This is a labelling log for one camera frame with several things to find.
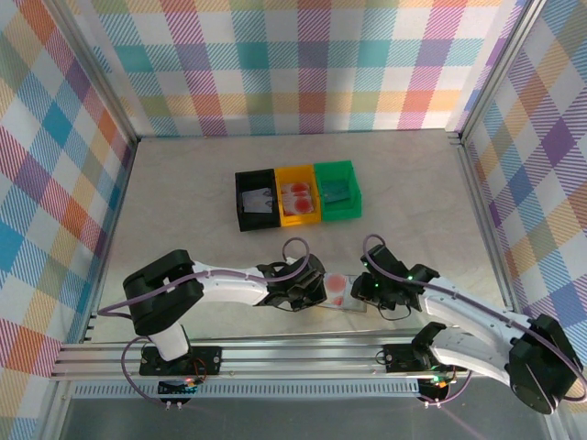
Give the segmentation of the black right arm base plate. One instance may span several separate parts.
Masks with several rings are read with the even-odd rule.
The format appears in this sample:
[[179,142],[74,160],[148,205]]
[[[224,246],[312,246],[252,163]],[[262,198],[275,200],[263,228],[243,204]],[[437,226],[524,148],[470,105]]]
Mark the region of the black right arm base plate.
[[419,373],[421,375],[450,375],[465,373],[463,367],[441,363],[429,347],[413,344],[382,345],[375,361],[385,367],[387,373]]

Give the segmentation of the aluminium side rail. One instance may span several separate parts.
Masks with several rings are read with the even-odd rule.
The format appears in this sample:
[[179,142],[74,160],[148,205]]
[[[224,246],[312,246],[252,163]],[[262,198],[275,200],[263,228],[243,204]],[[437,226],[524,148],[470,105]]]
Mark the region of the aluminium side rail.
[[508,310],[520,313],[522,308],[515,296],[514,284],[504,255],[501,252],[498,236],[494,229],[493,217],[483,197],[481,183],[474,169],[469,151],[458,133],[448,132],[448,139],[449,144],[456,150],[460,172],[467,187],[474,216],[481,233],[482,242],[492,265],[493,274],[496,278],[502,301]]
[[116,199],[115,209],[113,213],[107,217],[109,221],[106,225],[106,237],[102,248],[102,253],[99,257],[99,265],[96,269],[96,276],[93,283],[91,284],[91,290],[87,294],[87,298],[82,301],[83,313],[79,318],[78,325],[75,327],[76,333],[73,333],[73,329],[70,331],[70,335],[68,336],[69,342],[84,344],[91,340],[91,331],[94,328],[94,319],[97,316],[97,310],[99,309],[104,292],[105,279],[108,272],[112,255],[112,246],[116,234],[116,226],[125,202],[127,187],[132,176],[132,170],[135,158],[137,156],[137,149],[141,140],[142,137],[138,137],[137,140],[134,140],[130,143],[127,167],[122,171],[119,178],[119,180],[121,180],[121,186],[119,188],[118,197]]

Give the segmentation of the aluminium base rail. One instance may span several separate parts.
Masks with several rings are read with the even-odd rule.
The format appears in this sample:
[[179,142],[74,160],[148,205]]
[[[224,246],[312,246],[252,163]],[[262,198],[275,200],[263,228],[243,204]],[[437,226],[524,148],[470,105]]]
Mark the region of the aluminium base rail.
[[[194,340],[192,346],[222,347],[218,379],[302,380],[376,379],[388,377],[430,379],[419,373],[387,373],[375,361],[382,345],[409,344],[407,334],[359,332],[357,334],[286,335]],[[154,345],[139,341],[64,346],[52,372],[54,379],[133,379],[183,376],[140,376],[141,350]]]

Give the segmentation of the aluminium frame post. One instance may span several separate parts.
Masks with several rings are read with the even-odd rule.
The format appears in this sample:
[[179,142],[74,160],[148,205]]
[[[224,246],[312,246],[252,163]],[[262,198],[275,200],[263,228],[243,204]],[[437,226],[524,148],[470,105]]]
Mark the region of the aluminium frame post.
[[446,131],[453,145],[467,146],[488,111],[504,76],[511,68],[548,0],[503,0],[490,25]]
[[90,45],[82,31],[75,23],[74,15],[70,12],[65,0],[45,0],[58,27],[71,46],[74,55],[86,73],[91,85],[102,99],[106,109],[110,112],[115,123],[131,146],[135,147],[140,141],[126,112],[118,100],[114,89],[108,82],[103,69],[97,61]]

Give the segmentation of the grey card holder clear sleeves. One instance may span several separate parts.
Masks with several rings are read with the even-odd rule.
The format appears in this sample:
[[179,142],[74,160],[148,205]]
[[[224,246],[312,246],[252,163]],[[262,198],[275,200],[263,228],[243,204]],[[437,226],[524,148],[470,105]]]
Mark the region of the grey card holder clear sleeves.
[[329,309],[334,309],[334,310],[339,310],[339,311],[345,311],[345,312],[365,313],[367,310],[367,304],[362,301],[357,301],[356,299],[354,299],[350,295],[353,282],[354,282],[354,280],[357,279],[357,276],[353,276],[353,275],[346,275],[346,276],[349,278],[349,285],[348,285],[347,291],[345,292],[345,295],[342,296],[344,298],[343,304],[341,306],[337,307],[331,303],[334,298],[327,297],[322,303],[319,304],[319,307],[329,308]]

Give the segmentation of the green plastic bin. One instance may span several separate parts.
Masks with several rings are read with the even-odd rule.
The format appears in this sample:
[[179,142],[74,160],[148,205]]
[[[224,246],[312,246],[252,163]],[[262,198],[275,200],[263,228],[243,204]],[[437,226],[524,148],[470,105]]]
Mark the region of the green plastic bin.
[[[362,194],[358,179],[350,160],[318,162],[314,164],[317,189],[320,195],[322,220],[334,222],[361,218]],[[351,198],[338,203],[325,203],[323,199],[323,181],[344,180],[349,185]]]

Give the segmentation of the black plastic bin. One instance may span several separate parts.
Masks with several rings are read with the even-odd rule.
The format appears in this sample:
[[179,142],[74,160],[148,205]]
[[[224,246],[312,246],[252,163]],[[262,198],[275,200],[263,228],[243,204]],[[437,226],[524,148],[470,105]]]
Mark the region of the black plastic bin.
[[[281,226],[274,169],[242,171],[235,174],[236,211],[241,232],[278,228]],[[242,193],[270,188],[273,195],[271,212],[249,214],[243,212]]]

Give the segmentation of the yellow plastic bin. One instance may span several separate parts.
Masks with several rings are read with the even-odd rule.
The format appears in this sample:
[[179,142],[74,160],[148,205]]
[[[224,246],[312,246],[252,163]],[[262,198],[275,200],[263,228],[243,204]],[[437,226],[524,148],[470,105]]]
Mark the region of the yellow plastic bin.
[[[316,176],[314,166],[312,164],[299,165],[293,167],[277,168],[275,171],[275,182],[277,187],[277,196],[279,204],[279,213],[281,218],[281,225],[286,226],[301,226],[320,223],[322,220],[322,210],[320,203],[320,195],[317,189]],[[283,183],[307,182],[311,187],[311,197],[315,207],[315,211],[311,214],[286,216],[282,209],[282,197],[280,186]]]

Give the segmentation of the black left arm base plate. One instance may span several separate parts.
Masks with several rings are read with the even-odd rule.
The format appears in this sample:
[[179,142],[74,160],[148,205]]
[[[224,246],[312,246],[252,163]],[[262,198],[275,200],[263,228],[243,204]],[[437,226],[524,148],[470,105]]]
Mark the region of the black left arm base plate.
[[141,350],[140,376],[215,376],[222,361],[221,346],[190,346],[188,353],[165,361],[155,346]]

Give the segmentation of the clear plastic packet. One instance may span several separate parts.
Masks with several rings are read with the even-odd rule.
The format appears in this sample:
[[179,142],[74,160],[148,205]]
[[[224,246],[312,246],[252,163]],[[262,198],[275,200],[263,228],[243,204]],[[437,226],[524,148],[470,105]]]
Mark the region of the clear plastic packet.
[[313,201],[309,202],[307,200],[301,200],[295,203],[282,202],[282,209],[286,216],[308,215],[315,211]]

